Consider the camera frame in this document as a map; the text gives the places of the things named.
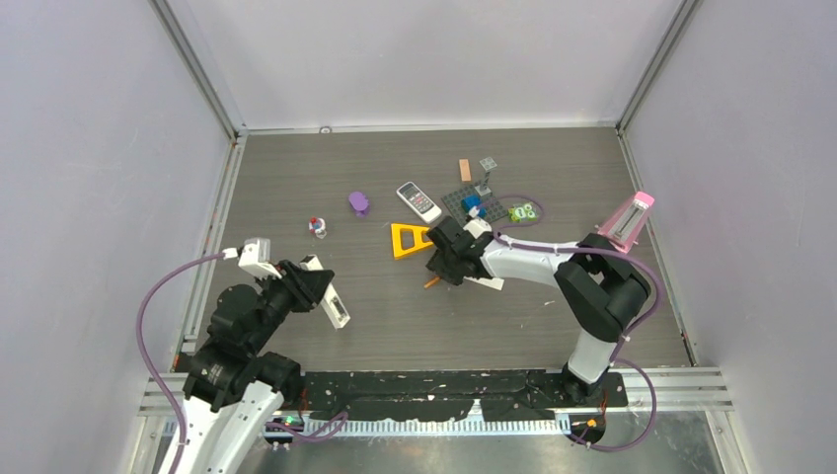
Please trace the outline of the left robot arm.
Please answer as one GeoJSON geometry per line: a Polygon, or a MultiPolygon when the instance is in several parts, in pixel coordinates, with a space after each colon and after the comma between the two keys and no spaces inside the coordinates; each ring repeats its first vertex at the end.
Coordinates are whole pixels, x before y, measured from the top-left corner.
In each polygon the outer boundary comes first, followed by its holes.
{"type": "Polygon", "coordinates": [[[297,264],[283,260],[278,271],[219,294],[208,338],[188,363],[184,419],[161,471],[236,472],[273,412],[301,400],[300,364],[263,348],[289,314],[327,300],[335,274],[315,255],[297,264]]]}

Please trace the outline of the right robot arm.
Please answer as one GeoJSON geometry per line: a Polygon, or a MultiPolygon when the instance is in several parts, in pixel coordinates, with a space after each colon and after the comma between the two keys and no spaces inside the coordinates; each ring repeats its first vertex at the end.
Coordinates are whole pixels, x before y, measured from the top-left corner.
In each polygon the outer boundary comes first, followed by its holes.
{"type": "Polygon", "coordinates": [[[426,267],[460,285],[474,280],[520,279],[558,289],[580,327],[565,363],[562,390],[576,405],[588,405],[603,390],[603,377],[634,323],[648,316],[660,290],[650,269],[590,233],[576,243],[514,239],[481,218],[459,224],[450,216],[430,228],[435,251],[426,267]]]}

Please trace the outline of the white remote battery cover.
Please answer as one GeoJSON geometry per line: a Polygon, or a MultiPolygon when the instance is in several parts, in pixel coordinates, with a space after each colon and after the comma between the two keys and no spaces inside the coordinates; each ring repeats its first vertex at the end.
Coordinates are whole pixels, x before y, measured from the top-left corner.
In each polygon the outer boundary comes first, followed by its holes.
{"type": "MultiPolygon", "coordinates": [[[[318,256],[314,254],[307,255],[300,262],[300,267],[306,271],[323,271],[325,269],[318,256]]],[[[350,321],[350,315],[332,283],[329,283],[326,287],[320,306],[324,309],[336,330],[343,328],[350,321]]]]}

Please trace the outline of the orange small cylinder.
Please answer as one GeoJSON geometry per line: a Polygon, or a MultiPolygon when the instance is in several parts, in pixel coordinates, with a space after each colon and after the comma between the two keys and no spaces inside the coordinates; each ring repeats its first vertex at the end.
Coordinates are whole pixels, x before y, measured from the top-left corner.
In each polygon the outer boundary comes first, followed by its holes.
{"type": "Polygon", "coordinates": [[[435,284],[439,283],[440,280],[441,280],[441,278],[439,276],[436,276],[436,277],[432,278],[431,280],[429,280],[428,282],[426,282],[423,285],[423,288],[428,289],[428,288],[434,286],[435,284]]]}

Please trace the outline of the white remote control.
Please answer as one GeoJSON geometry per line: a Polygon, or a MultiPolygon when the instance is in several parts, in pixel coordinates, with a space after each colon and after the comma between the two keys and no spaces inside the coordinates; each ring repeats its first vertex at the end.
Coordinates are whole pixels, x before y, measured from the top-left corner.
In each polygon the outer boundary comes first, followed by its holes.
{"type": "Polygon", "coordinates": [[[442,209],[412,181],[400,185],[396,189],[396,195],[426,224],[434,222],[442,215],[442,209]]]}

